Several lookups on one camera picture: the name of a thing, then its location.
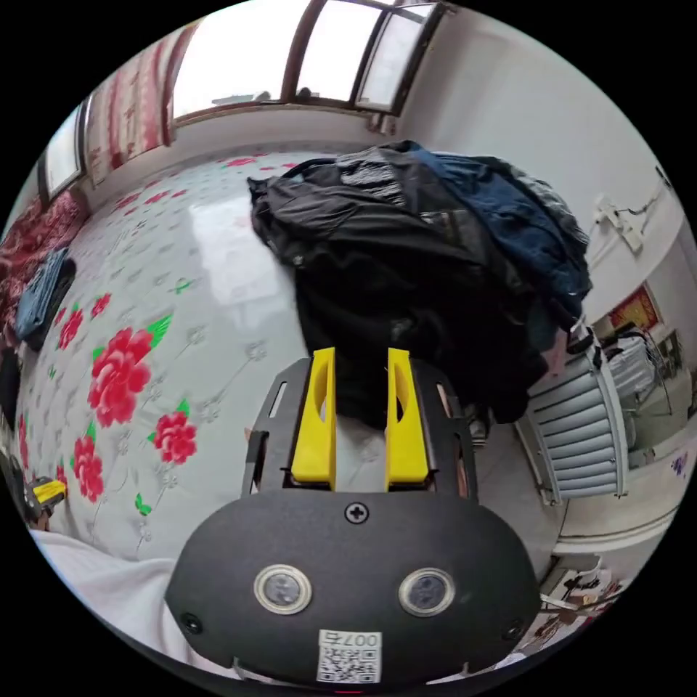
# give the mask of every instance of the white radiator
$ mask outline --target white radiator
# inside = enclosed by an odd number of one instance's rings
[[[519,429],[553,502],[627,493],[627,437],[617,390],[593,342],[569,356],[562,375],[531,390],[530,428]]]

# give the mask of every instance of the red flower print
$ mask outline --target red flower print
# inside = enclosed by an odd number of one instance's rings
[[[101,298],[96,299],[96,301],[94,302],[94,306],[92,307],[92,319],[94,319],[98,314],[101,314],[106,309],[106,306],[109,304],[109,300],[111,300],[111,293],[106,293],[106,295],[103,295]]]
[[[187,422],[184,412],[165,414],[158,421],[153,444],[162,450],[164,462],[183,465],[196,452],[196,427]]]
[[[65,495],[68,495],[68,480],[65,477],[65,470],[58,465],[56,467],[56,481],[62,482],[65,485]]]
[[[164,198],[171,189],[167,189],[166,191],[161,191],[159,194],[155,194],[154,196],[151,196],[146,202],[145,205],[149,205],[150,203],[157,203],[161,198]]]
[[[150,352],[152,334],[122,329],[108,343],[92,366],[89,406],[97,421],[109,427],[114,421],[127,423],[136,409],[135,395],[150,379],[150,368],[141,361]]]
[[[20,414],[20,457],[24,469],[29,469],[29,448],[27,448],[27,422],[24,414]]]
[[[122,198],[116,202],[116,206],[114,207],[114,211],[117,211],[119,208],[125,208],[129,203],[133,203],[135,200],[137,200],[139,196],[140,196],[140,193],[131,194],[130,196],[125,196],[124,198]]]
[[[75,441],[75,476],[80,482],[80,493],[92,503],[104,493],[102,458],[94,453],[94,441],[89,437]]]
[[[225,163],[226,167],[241,167],[242,165],[249,165],[252,162],[256,162],[254,158],[238,158],[237,160],[229,160]]]
[[[68,317],[68,321],[62,326],[62,329],[60,330],[60,339],[58,340],[58,346],[61,349],[63,349],[63,351],[75,338],[81,324],[82,310],[76,310]]]

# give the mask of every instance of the window frame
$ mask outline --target window frame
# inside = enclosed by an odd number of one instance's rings
[[[84,99],[78,106],[78,117],[75,121],[74,147],[76,153],[77,170],[60,183],[60,186],[55,190],[49,189],[49,178],[46,172],[46,151],[47,145],[43,152],[39,155],[36,164],[36,175],[38,179],[38,196],[41,200],[41,207],[46,210],[64,191],[70,189],[77,181],[87,175],[87,159],[85,156],[85,139],[87,132],[87,114],[91,102],[91,95]]]
[[[319,16],[328,1],[329,0],[310,0],[305,12],[298,22],[298,26],[295,29],[295,35],[293,36],[293,40],[290,44],[288,57],[286,58],[285,71],[283,73],[283,82],[281,85],[279,99],[271,99],[268,102],[239,102],[237,104],[230,105],[214,105],[207,109],[191,112],[190,114],[185,114],[175,118],[175,128],[179,126],[186,126],[188,123],[196,123],[198,121],[205,120],[206,118],[213,118],[216,116],[233,113],[234,111],[238,110],[249,110],[250,108],[259,109],[264,106],[309,106],[327,109],[339,109],[342,111],[351,111],[355,113],[375,113],[399,117],[404,109],[404,103],[407,101],[407,96],[414,82],[416,73],[421,65],[421,61],[423,60],[423,56],[431,44],[433,35],[436,32],[441,19],[446,14],[446,7],[440,0],[431,0],[431,2],[435,4],[435,7],[423,23],[423,29],[421,30],[419,41],[409,56],[409,60],[404,68],[404,74],[402,75],[402,79],[400,80],[395,91],[395,97],[392,105],[389,109],[384,109],[356,103],[359,98],[361,88],[364,85],[368,70],[370,69],[372,59],[375,56],[375,50],[380,41],[380,37],[385,31],[391,15],[405,15],[405,11],[408,10],[410,5],[430,4],[429,0],[420,0],[417,2],[414,2],[414,0],[396,0],[394,5],[385,5],[380,2],[376,2],[375,0],[337,0],[339,2],[374,7],[380,10],[380,15],[375,22],[375,27],[372,29],[368,42],[366,43],[363,51],[358,70],[356,71],[356,78],[354,79],[354,84],[351,88],[351,95],[347,100],[329,99],[327,97],[309,97],[308,99],[299,99],[297,96],[298,81],[300,79],[305,53],[307,51],[315,25],[317,24]]]

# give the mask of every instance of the window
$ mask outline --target window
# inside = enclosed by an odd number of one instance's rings
[[[388,17],[363,83],[360,104],[389,109],[433,5],[417,5]]]
[[[86,99],[65,119],[39,158],[38,190],[44,205],[86,173],[83,139],[88,105]]]
[[[308,88],[313,97],[347,102],[379,18],[375,7],[328,0],[307,44],[298,89]]]
[[[248,0],[220,10],[187,48],[174,117],[262,102],[399,115],[443,13],[413,0]]]
[[[207,16],[174,84],[174,117],[214,106],[275,101],[310,0],[248,0]]]

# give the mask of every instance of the qr code label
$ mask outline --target qr code label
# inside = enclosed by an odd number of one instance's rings
[[[380,682],[381,632],[319,631],[317,682]]]

